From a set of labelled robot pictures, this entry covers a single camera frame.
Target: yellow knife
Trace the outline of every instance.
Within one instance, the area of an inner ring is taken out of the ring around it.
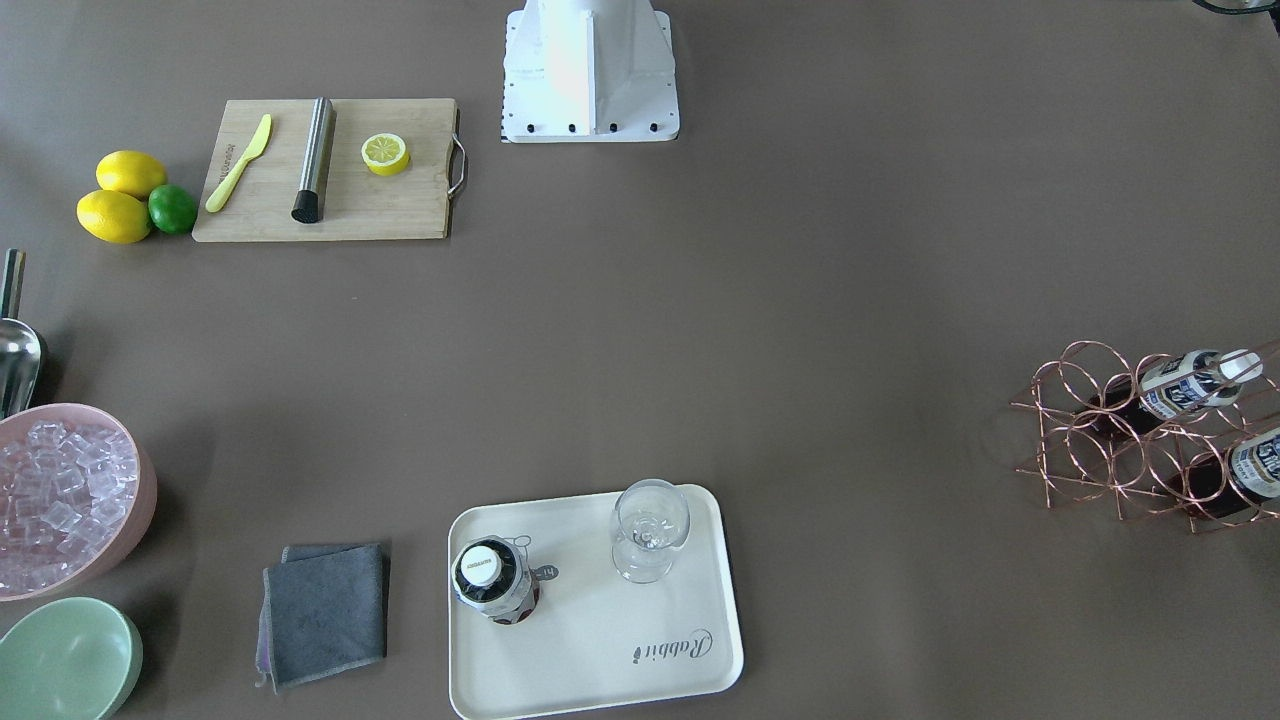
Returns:
[[[266,141],[271,137],[271,115],[270,113],[262,115],[262,120],[257,123],[257,129],[253,132],[253,140],[248,141],[248,147],[241,154],[239,160],[236,160],[236,165],[232,170],[227,173],[223,182],[218,183],[214,188],[214,193],[209,196],[205,201],[205,210],[210,213],[216,213],[227,205],[227,199],[232,196],[232,191],[236,190],[236,183],[239,182],[241,173],[244,172],[244,167],[248,161],[257,158],[266,150]]]

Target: lime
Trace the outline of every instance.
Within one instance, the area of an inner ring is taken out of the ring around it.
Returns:
[[[196,199],[175,184],[161,184],[147,196],[147,213],[160,232],[187,233],[196,225]]]

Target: metal scoop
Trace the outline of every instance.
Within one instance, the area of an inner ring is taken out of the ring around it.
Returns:
[[[10,249],[5,254],[4,284],[0,286],[0,380],[4,383],[0,418],[22,413],[31,405],[44,357],[44,341],[31,325],[15,318],[26,263],[27,254],[22,250]]]

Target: cutting board handle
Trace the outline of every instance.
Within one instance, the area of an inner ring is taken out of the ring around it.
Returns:
[[[458,133],[453,133],[453,150],[457,152],[449,152],[449,168],[453,168],[453,156],[457,154],[462,155],[462,165],[460,165],[458,169],[458,182],[449,186],[449,200],[453,200],[453,196],[457,195],[462,190],[462,186],[467,182],[467,149],[462,147],[462,141],[458,140]]]

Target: beer bottle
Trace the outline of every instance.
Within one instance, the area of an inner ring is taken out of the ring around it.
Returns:
[[[1137,393],[1126,378],[1108,387],[1101,400],[1094,396],[1091,405],[1110,407],[1133,395],[1121,407],[1100,414],[1089,427],[1110,438],[1130,437],[1129,429],[1142,437],[1201,407],[1230,405],[1240,395],[1240,386],[1261,374],[1262,359],[1247,350],[1225,355],[1193,350],[1147,370]]]
[[[1280,497],[1280,427],[1242,442],[1228,452],[1225,462],[1208,457],[1165,484],[1192,498],[1211,498],[1217,493],[1187,507],[1202,518],[1226,518]]]

